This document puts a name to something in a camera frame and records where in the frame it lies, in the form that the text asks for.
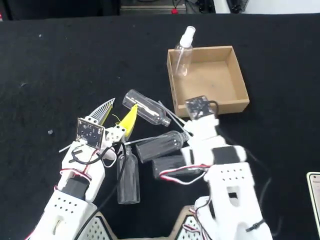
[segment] clear plastic bottle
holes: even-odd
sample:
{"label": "clear plastic bottle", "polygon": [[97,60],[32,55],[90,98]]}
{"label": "clear plastic bottle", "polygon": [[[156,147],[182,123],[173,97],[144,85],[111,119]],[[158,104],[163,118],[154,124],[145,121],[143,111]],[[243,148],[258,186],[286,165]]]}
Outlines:
{"label": "clear plastic bottle", "polygon": [[136,151],[142,163],[170,154],[183,147],[188,136],[183,132],[169,131],[151,140],[136,145]]}
{"label": "clear plastic bottle", "polygon": [[171,123],[171,119],[166,116],[166,111],[159,104],[134,89],[127,92],[122,104],[128,109],[138,104],[137,114],[153,125],[162,124],[167,127]]}
{"label": "clear plastic bottle", "polygon": [[188,74],[188,68],[192,60],[192,41],[195,31],[196,29],[193,26],[188,26],[180,42],[176,45],[172,61],[173,75],[185,77]]}
{"label": "clear plastic bottle", "polygon": [[[126,164],[124,166],[123,175],[118,186],[118,203],[119,204],[137,204],[140,203],[140,184],[139,184],[139,167],[138,159],[132,153],[130,146],[125,146]],[[122,155],[117,160],[117,176],[121,171],[124,163]]]}

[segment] robotic arm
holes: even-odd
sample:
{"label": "robotic arm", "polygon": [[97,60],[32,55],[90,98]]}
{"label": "robotic arm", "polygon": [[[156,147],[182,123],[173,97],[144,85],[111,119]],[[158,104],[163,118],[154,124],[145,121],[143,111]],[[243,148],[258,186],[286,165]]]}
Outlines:
{"label": "robotic arm", "polygon": [[[78,118],[76,139],[62,161],[60,181],[39,223],[26,240],[112,239],[93,201],[105,178],[105,167],[111,167],[121,151],[125,155],[124,142],[132,132],[138,108],[137,105],[132,107],[120,124],[105,128],[103,123],[114,100],[105,102],[85,118]],[[219,106],[217,104],[213,110],[211,102],[216,104],[205,96],[186,101],[191,120],[180,120],[188,135],[188,146],[181,148],[184,166],[162,171],[158,176],[182,184],[191,184],[203,177],[208,183],[210,196],[200,197],[194,204],[195,218],[205,238],[271,240],[246,162],[246,151],[239,145],[227,144],[217,133]],[[105,159],[112,163],[106,165]],[[180,169],[204,172],[189,183],[167,176]]]}
{"label": "robotic arm", "polygon": [[187,165],[210,166],[204,175],[210,196],[194,204],[195,217],[211,240],[271,240],[254,189],[254,179],[242,146],[228,145],[217,134],[219,120],[205,96],[186,101],[192,133],[181,152]]}
{"label": "robotic arm", "polygon": [[[97,224],[98,221],[92,218],[86,230],[76,238],[79,229],[97,209],[93,201],[106,176],[105,166],[111,167],[115,163],[119,155],[115,147],[125,141],[133,128],[133,124],[127,128],[123,124],[107,129],[102,126],[114,100],[105,102],[85,118],[78,118],[76,140],[62,161],[60,181],[54,187],[39,223],[27,240],[88,239],[88,233],[97,233],[97,229],[90,229],[94,225],[92,223]],[[111,160],[112,164],[106,165],[105,159]],[[103,227],[99,232],[101,236],[106,234]]]}

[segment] bottle cap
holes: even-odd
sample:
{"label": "bottle cap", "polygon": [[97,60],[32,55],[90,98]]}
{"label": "bottle cap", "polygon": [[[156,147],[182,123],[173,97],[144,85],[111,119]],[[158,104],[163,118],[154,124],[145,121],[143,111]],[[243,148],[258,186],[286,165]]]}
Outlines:
{"label": "bottle cap", "polygon": [[182,35],[181,39],[180,39],[180,45],[183,48],[190,48],[192,41],[194,39],[194,34],[195,34],[195,27],[193,26],[188,26],[184,32],[184,34]]}
{"label": "bottle cap", "polygon": [[161,120],[161,124],[164,125],[165,127],[168,127],[170,123],[171,123],[171,119],[167,116]]}

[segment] perforated plate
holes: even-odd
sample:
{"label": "perforated plate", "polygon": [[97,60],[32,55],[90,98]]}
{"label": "perforated plate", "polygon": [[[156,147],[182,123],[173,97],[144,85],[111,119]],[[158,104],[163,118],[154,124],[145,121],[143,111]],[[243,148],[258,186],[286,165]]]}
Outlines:
{"label": "perforated plate", "polygon": [[112,240],[103,220],[96,216],[86,228],[81,240]]}
{"label": "perforated plate", "polygon": [[[189,225],[200,231],[200,226],[193,215],[187,215],[184,219],[183,224]],[[177,234],[175,240],[202,240],[202,236],[199,232],[190,232],[185,230],[181,225],[179,233]]]}

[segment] black cable tie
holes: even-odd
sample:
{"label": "black cable tie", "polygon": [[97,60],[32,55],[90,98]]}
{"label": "black cable tie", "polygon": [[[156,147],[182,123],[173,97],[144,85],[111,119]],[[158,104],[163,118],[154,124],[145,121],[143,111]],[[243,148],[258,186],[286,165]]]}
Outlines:
{"label": "black cable tie", "polygon": [[253,224],[251,227],[247,228],[245,231],[246,231],[247,233],[249,233],[249,232],[251,232],[252,230],[256,230],[256,229],[258,229],[258,228],[261,226],[261,224],[264,224],[265,222],[266,222],[266,221],[265,221],[264,219],[262,219],[261,221],[255,223],[255,224]]}

